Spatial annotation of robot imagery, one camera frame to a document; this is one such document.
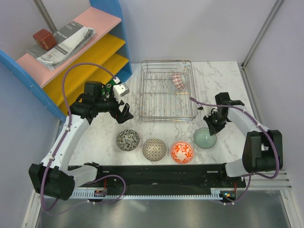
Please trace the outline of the pale green ceramic bowl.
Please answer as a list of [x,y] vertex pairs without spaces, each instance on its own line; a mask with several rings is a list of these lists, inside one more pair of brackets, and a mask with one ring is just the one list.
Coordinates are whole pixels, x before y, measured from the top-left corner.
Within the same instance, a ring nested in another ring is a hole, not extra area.
[[193,139],[194,143],[202,149],[212,148],[217,142],[216,135],[210,135],[207,127],[199,128],[194,133]]

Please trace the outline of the black white floral bowl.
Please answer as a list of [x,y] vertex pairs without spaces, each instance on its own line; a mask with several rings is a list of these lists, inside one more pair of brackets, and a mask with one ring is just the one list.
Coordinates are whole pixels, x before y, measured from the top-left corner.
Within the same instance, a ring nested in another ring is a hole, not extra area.
[[134,130],[127,129],[120,132],[116,138],[116,144],[122,151],[132,151],[140,143],[140,137]]

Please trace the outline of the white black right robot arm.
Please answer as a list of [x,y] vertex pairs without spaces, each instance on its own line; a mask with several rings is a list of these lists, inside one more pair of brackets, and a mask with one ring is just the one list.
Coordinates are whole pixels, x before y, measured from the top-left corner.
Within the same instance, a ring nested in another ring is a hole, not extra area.
[[212,107],[204,116],[209,134],[215,135],[223,130],[227,123],[233,123],[244,135],[245,144],[240,159],[225,164],[225,171],[218,174],[218,183],[230,186],[235,177],[259,175],[274,179],[283,167],[283,139],[279,130],[271,130],[262,125],[246,109],[240,100],[232,100],[228,92],[215,96],[215,104],[203,104]]

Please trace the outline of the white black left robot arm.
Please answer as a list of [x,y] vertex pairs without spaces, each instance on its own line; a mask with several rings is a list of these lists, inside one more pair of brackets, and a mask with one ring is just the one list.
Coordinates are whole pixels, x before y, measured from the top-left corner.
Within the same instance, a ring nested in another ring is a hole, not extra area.
[[67,200],[76,187],[87,183],[94,187],[103,184],[104,175],[97,171],[98,164],[86,163],[69,169],[69,162],[79,140],[99,113],[109,113],[119,124],[133,119],[129,104],[122,101],[130,92],[128,86],[125,83],[112,85],[108,95],[103,93],[106,88],[101,82],[86,82],[84,92],[70,105],[71,115],[66,118],[50,152],[40,164],[29,168],[36,193]]

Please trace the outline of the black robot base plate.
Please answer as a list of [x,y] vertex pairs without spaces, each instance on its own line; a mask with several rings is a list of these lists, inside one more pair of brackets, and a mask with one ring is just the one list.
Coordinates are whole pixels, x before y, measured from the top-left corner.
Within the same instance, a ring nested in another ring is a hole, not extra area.
[[106,187],[110,193],[210,193],[212,188],[244,188],[240,177],[228,177],[224,164],[188,165],[122,165],[102,166],[97,178],[106,180],[94,183],[94,187]]

